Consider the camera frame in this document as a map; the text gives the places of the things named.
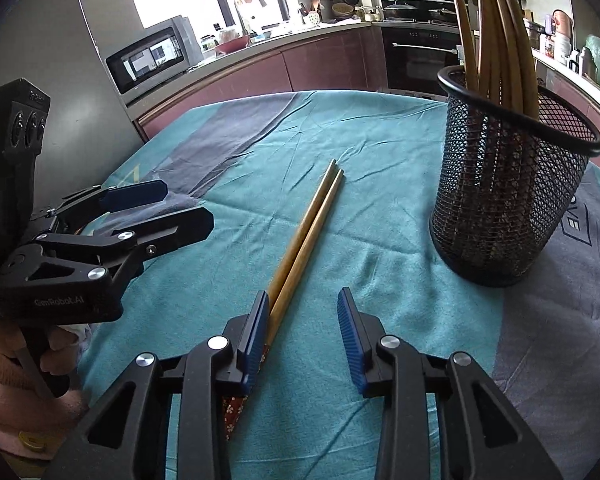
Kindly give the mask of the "left hand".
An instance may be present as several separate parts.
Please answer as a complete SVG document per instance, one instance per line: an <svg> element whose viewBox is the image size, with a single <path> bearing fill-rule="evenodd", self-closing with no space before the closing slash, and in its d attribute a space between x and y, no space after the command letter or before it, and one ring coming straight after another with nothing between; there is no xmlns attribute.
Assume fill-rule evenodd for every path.
<svg viewBox="0 0 600 480"><path fill-rule="evenodd" d="M68 377L68 394L84 401L76 368L88 348L93 324L53 325L35 328L27 341L17 324L0 318L0 385L35 392L43 375Z"/></svg>

